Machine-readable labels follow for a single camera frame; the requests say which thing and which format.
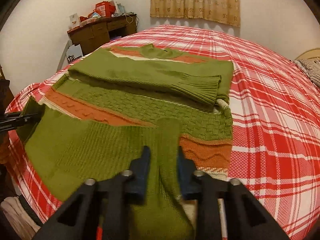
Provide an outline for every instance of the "white wall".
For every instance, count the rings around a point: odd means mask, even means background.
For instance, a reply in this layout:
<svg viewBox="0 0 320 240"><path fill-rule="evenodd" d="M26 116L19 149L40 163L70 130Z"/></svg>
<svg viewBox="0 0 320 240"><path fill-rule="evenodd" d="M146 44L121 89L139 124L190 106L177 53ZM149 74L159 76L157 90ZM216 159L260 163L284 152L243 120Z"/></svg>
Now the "white wall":
<svg viewBox="0 0 320 240"><path fill-rule="evenodd" d="M0 32L0 63L13 94L53 75L67 42L68 16L102 0L21 0ZM320 47L320 26L303 0L240 0L241 27L200 19L150 18L150 0L115 0L137 13L138 31L177 24L223 31L294 59Z"/></svg>
<svg viewBox="0 0 320 240"><path fill-rule="evenodd" d="M52 76L68 40L69 15L103 0L21 0L0 32L0 64L14 95Z"/></svg>

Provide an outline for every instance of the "knitted sweater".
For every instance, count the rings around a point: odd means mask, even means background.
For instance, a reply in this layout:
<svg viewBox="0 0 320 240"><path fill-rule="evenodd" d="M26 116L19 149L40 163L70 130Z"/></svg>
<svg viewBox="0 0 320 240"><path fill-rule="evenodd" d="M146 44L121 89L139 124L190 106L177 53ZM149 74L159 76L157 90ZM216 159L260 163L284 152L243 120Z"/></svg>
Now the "knitted sweater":
<svg viewBox="0 0 320 240"><path fill-rule="evenodd" d="M86 178L107 179L127 169L142 145L149 145L147 202L132 207L131 237L149 239L152 232L153 239L188 239L192 227L177 201L177 146L198 168L225 178L232 147L232 72L231 62L153 45L98 49L53 85L39 102L45 108L27 104L25 113L44 115L18 134L60 200Z"/></svg>

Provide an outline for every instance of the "beige curtain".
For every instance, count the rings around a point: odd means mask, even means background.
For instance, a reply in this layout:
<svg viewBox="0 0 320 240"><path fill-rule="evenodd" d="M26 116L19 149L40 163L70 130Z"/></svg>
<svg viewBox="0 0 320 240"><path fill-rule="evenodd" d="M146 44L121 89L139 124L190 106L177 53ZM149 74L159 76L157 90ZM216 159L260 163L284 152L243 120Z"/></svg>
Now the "beige curtain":
<svg viewBox="0 0 320 240"><path fill-rule="evenodd" d="M239 0L151 0L150 16L201 18L240 26Z"/></svg>

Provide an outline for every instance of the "metal screw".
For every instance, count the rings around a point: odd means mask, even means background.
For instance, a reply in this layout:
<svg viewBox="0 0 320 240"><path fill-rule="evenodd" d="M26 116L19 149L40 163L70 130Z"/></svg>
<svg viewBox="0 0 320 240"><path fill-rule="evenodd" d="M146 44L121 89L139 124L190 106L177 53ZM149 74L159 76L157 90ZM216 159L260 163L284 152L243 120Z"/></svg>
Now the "metal screw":
<svg viewBox="0 0 320 240"><path fill-rule="evenodd" d="M87 179L85 181L85 184L88 185L88 186L92 186L96 183L96 181L94 179Z"/></svg>
<svg viewBox="0 0 320 240"><path fill-rule="evenodd" d="M122 173L121 173L121 175L122 175L122 176L125 176L125 177L129 177L129 176L131 176L132 174L133 174L133 172L130 171L130 170L125 170L125 171L122 171Z"/></svg>
<svg viewBox="0 0 320 240"><path fill-rule="evenodd" d="M200 170L196 170L193 172L193 175L195 175L196 177L201 177L204 175L204 172Z"/></svg>
<svg viewBox="0 0 320 240"><path fill-rule="evenodd" d="M241 184L241 181L239 179L231 179L230 180L230 183L233 185L233 186L238 186Z"/></svg>

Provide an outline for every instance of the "checkered blanket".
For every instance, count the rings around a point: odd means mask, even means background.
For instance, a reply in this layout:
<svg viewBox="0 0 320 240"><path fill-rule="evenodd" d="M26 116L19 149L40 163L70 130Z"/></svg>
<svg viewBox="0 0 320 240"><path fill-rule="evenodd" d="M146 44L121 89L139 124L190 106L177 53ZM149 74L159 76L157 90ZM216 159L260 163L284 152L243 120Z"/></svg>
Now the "checkered blanket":
<svg viewBox="0 0 320 240"><path fill-rule="evenodd" d="M292 240L301 240L320 214L320 90L291 61L225 33L163 25L105 44L153 43L231 60L234 145L229 178L239 178ZM40 100L68 69L21 91L7 112ZM7 164L23 195L44 222L61 205L50 194L17 137L10 133Z"/></svg>

